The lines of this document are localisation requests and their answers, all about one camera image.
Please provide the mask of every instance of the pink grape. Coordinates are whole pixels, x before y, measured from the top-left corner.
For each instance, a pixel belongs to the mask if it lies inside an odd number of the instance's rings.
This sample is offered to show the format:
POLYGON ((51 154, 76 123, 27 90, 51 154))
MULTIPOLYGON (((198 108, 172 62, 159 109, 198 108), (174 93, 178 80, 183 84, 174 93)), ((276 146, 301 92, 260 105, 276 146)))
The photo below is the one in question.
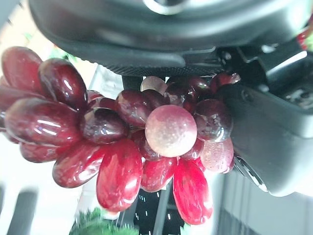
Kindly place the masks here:
POLYGON ((165 84, 165 82, 161 78, 156 77, 156 76, 146 77, 142 81, 141 86, 140 86, 141 91, 152 89, 152 90, 159 92, 161 95, 164 94, 166 88, 167 88, 167 85, 165 84))
POLYGON ((204 167, 216 173, 226 172, 234 157, 234 149, 231 139, 223 142, 205 141, 200 155, 204 167))
POLYGON ((146 124, 149 146, 165 157, 188 152, 197 139, 197 126, 191 114, 176 105, 163 105, 152 111, 146 124))

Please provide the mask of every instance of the green foliage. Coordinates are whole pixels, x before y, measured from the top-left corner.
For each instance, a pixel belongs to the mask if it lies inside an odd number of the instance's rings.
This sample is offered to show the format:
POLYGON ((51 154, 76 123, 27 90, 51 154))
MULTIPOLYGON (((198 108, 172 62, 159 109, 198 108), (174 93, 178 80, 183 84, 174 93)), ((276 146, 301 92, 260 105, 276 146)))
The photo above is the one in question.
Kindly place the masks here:
POLYGON ((80 212, 69 235, 138 235, 139 231, 133 228, 118 228, 109 220, 101 216, 101 210, 95 208, 87 213, 80 212))

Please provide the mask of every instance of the glossy grape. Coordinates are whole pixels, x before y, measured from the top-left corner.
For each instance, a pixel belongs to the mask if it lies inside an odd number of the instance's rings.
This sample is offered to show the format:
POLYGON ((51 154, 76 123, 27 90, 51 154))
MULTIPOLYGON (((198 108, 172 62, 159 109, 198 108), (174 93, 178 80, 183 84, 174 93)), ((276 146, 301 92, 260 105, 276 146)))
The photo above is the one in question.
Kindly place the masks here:
POLYGON ((115 101, 118 114, 133 126, 145 127, 152 106, 148 98, 139 91, 122 91, 115 101))
POLYGON ((149 146, 165 157, 188 152, 197 139, 197 126, 189 112, 176 105, 163 105, 152 111, 146 124, 149 146))
POLYGON ((21 99, 5 114, 7 132, 25 143, 65 146, 81 139, 77 113, 63 103, 21 99))
POLYGON ((193 113, 196 106, 196 91, 187 85, 172 83, 164 93, 165 102, 183 107, 190 113, 193 113))
POLYGON ((231 139, 223 142, 205 141, 200 154, 204 167, 216 173, 223 173, 229 169, 234 157, 231 139))
POLYGON ((115 111, 105 108, 89 110, 80 127, 84 138, 98 144, 126 138, 129 130, 128 124, 115 111))
POLYGON ((38 67, 41 58, 25 47, 10 47, 2 54, 2 70, 11 87, 44 94, 39 78, 38 67))
POLYGON ((194 118, 199 139, 220 142, 230 137, 233 121, 229 111, 221 101, 206 99, 199 102, 194 118))
POLYGON ((174 176, 178 162, 176 158, 162 158, 158 162, 145 161, 141 188, 146 192, 157 192, 174 176))
POLYGON ((44 91, 55 101, 77 111, 87 109, 86 86, 70 62, 59 58, 48 59, 39 66, 38 75, 44 91))
POLYGON ((99 92, 94 91, 94 90, 87 90, 87 97, 88 97, 88 104, 98 98, 98 97, 103 97, 103 95, 101 95, 99 92))
POLYGON ((185 154, 181 155, 180 158, 184 160, 195 160, 200 157, 200 153, 203 150, 204 142, 197 138, 194 146, 185 154))
POLYGON ((89 181, 99 172, 102 159, 110 146, 98 146, 81 141, 62 154, 53 166, 54 181, 64 188, 75 188, 89 181))
POLYGON ((92 108, 107 108, 116 110, 115 100, 106 97, 97 97, 88 104, 88 109, 92 108))
POLYGON ((240 81, 240 76, 236 73, 228 74, 226 72, 219 73, 212 78, 210 82, 210 88, 212 93, 216 93, 217 90, 226 84, 234 84, 240 81))
POLYGON ((142 93, 148 98, 153 109, 165 105, 165 99, 159 92, 155 90, 144 90, 142 93))
POLYGON ((97 178, 99 204, 112 212, 124 211, 137 197, 143 173, 141 154, 135 143, 113 143, 103 159, 97 178))
POLYGON ((140 154, 149 161, 159 161, 163 156, 159 155, 149 146, 146 136, 145 130, 139 130, 132 134, 131 140, 137 145, 140 154))
POLYGON ((213 202, 203 172, 192 161, 180 160, 173 179, 173 194, 182 219, 203 224, 213 213, 213 202))
POLYGON ((57 160, 70 148, 70 145, 64 147, 51 147, 20 142, 20 152, 22 156, 32 163, 45 163, 57 160))
POLYGON ((167 88, 167 85, 165 84, 165 82, 156 76, 148 76, 146 77, 140 86, 140 90, 141 91, 145 91, 145 90, 155 90, 157 92, 159 92, 161 95, 164 94, 165 90, 167 88))

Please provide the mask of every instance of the bunch of grapes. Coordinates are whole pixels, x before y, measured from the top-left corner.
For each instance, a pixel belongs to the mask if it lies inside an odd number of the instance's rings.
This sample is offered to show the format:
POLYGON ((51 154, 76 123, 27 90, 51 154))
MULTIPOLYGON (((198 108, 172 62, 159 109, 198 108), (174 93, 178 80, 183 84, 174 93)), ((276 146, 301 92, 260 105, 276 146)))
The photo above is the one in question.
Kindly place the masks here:
POLYGON ((156 192, 172 178, 179 213, 202 224, 213 212, 206 170, 233 167, 232 118, 214 92, 233 83, 219 74, 210 85, 198 76, 155 76, 141 91, 124 90, 116 100, 88 91, 66 60, 42 61, 12 47, 2 55, 0 130, 19 143, 34 163, 56 161, 54 181, 74 188, 97 175, 102 207, 126 210, 139 188, 156 192))

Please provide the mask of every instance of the dark red grape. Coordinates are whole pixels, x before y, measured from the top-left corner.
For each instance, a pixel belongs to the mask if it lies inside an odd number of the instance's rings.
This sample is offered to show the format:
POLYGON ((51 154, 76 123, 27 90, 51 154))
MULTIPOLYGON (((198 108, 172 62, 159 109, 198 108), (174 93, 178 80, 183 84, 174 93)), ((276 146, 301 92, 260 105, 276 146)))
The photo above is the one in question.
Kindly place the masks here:
POLYGON ((2 54, 3 74, 11 87, 45 95, 37 74, 41 63, 41 58, 25 47, 10 47, 2 54))
POLYGON ((106 144, 128 136, 129 126, 119 115, 104 108, 89 110, 81 121, 83 136, 97 144, 106 144))
POLYGON ((88 97, 88 103, 90 103, 92 100, 98 98, 98 97, 103 97, 99 92, 94 91, 94 90, 87 90, 87 97, 88 97))
POLYGON ((240 81, 240 76, 236 73, 228 74, 227 72, 222 72, 215 75, 210 82, 210 88, 212 93, 216 93, 217 90, 226 84, 234 84, 240 81))
POLYGON ((47 146, 65 146, 81 139, 77 112, 59 102, 21 99, 5 114, 5 127, 14 138, 47 146))
POLYGON ((138 195, 142 173, 141 154, 135 143, 129 139, 113 143, 97 178, 99 204, 112 212, 129 208, 138 195))
POLYGON ((174 176, 178 162, 176 158, 162 158, 158 162, 145 161, 141 188, 146 192, 157 192, 174 176))
POLYGON ((43 90, 55 101, 84 112, 87 109, 87 89, 76 68, 67 60, 52 58, 38 69, 43 90))
POLYGON ((115 100, 106 98, 106 97, 95 98, 88 104, 88 109, 92 109, 92 108, 107 108, 107 109, 116 110, 115 100))
POLYGON ((51 147, 20 142, 20 152, 22 156, 32 163, 45 163, 57 160, 70 148, 70 145, 64 147, 51 147))
POLYGON ((10 136, 7 132, 4 132, 3 135, 8 139, 8 141, 12 142, 12 143, 20 143, 19 140, 17 140, 16 138, 10 136))
POLYGON ((153 109, 165 105, 164 97, 159 92, 155 90, 144 90, 142 93, 148 98, 153 109))
POLYGON ((185 154, 181 155, 180 158, 184 160, 195 160, 200 157, 200 153, 203 150, 204 142, 197 138, 194 146, 185 154))
POLYGON ((141 155, 149 161, 159 161, 163 156, 159 155, 149 146, 146 136, 145 130, 139 130, 132 134, 131 140, 138 146, 139 152, 141 155))
POLYGON ((167 104, 174 104, 193 113, 196 106, 196 91, 187 85, 172 83, 168 86, 164 93, 165 102, 167 104))
POLYGON ((89 181, 99 172, 109 145, 97 146, 82 141, 66 151, 56 161, 52 170, 54 181, 64 188, 75 188, 89 181))
POLYGON ((148 98, 139 91, 124 90, 115 101, 118 114, 130 125, 145 127, 152 111, 148 98))
POLYGON ((220 142, 230 137, 233 121, 226 106, 219 100, 206 99, 199 102, 194 118, 199 139, 220 142))

